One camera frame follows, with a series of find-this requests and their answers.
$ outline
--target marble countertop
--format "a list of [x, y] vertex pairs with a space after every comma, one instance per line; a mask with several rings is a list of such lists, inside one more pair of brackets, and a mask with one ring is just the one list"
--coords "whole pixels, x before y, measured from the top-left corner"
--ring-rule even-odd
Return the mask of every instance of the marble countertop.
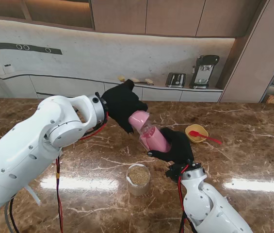
[[[0, 99], [0, 138], [30, 117], [41, 100]], [[161, 127], [184, 131], [200, 124], [223, 142], [192, 144], [195, 161], [255, 233], [274, 233], [274, 104], [148, 102], [150, 119]], [[64, 149], [60, 196], [66, 233], [177, 233], [181, 208], [177, 185], [165, 177], [168, 163], [148, 157], [138, 135], [127, 135], [112, 119], [96, 136]], [[146, 165], [150, 191], [129, 194], [127, 168]], [[14, 201], [22, 233], [57, 233], [59, 229], [51, 165], [30, 183], [39, 207], [26, 190]], [[0, 233], [7, 233], [3, 209]]]

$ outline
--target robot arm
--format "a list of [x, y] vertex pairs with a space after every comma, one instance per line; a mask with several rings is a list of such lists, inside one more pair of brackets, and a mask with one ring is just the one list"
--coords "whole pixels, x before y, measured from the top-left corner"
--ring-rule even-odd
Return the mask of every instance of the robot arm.
[[0, 207], [39, 176], [61, 154], [62, 147], [78, 141], [104, 119], [98, 95], [43, 100], [32, 117], [0, 139]]
[[184, 211], [198, 233], [253, 233], [249, 225], [210, 184], [200, 164], [182, 174], [187, 189]]

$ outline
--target black glove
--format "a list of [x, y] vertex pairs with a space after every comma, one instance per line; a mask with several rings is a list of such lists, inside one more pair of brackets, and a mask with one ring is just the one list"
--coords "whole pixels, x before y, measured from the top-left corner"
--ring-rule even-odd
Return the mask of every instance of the black glove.
[[173, 131], [169, 128], [161, 129], [162, 135], [171, 144], [170, 151], [163, 153], [157, 150], [150, 150], [148, 156], [153, 156], [166, 162], [173, 161], [176, 164], [192, 165], [194, 156], [190, 141], [185, 133]]
[[102, 98], [107, 102], [109, 116], [127, 133], [133, 133], [128, 118], [136, 111], [147, 111], [147, 104], [139, 101], [138, 96], [132, 92], [134, 83], [132, 80], [107, 90]]

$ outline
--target red spoon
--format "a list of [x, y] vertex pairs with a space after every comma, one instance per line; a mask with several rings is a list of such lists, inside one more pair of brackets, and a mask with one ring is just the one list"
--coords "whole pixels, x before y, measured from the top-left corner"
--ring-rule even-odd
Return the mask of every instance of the red spoon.
[[202, 135], [202, 134], [200, 134], [199, 132], [194, 131], [194, 130], [190, 131], [189, 134], [190, 134], [190, 136], [193, 136], [193, 137], [198, 137], [198, 136], [200, 136], [200, 137], [209, 139], [209, 140], [211, 140], [211, 141], [214, 141], [214, 142], [216, 142], [216, 143], [222, 144], [222, 142], [220, 142], [219, 140], [216, 140], [216, 139], [211, 138], [211, 137], [204, 136], [204, 135]]

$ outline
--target pink bottle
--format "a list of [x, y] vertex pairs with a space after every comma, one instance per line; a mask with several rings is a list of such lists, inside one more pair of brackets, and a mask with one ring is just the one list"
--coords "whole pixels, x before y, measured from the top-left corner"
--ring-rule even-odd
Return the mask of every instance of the pink bottle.
[[140, 134], [140, 142], [147, 150], [168, 152], [171, 148], [170, 144], [159, 129], [147, 120], [149, 116], [150, 114], [145, 111], [136, 111], [128, 121]]

